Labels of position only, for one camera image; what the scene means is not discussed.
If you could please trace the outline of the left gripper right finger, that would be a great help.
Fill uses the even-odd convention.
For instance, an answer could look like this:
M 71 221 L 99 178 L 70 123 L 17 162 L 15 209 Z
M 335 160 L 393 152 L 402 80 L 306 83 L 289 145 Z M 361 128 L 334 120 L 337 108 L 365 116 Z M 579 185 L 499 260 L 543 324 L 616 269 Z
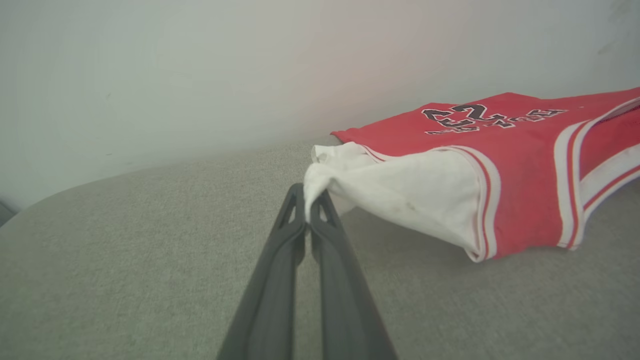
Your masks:
M 397 359 L 327 190 L 311 205 L 310 235 L 320 277 L 322 357 L 325 360 Z

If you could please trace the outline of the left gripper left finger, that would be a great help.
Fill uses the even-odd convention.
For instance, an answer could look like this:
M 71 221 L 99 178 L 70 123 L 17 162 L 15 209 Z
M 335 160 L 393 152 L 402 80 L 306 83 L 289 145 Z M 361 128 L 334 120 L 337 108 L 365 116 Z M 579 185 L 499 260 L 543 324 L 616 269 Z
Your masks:
M 219 360 L 290 360 L 297 268 L 306 253 L 303 186 L 288 189 L 240 300 Z

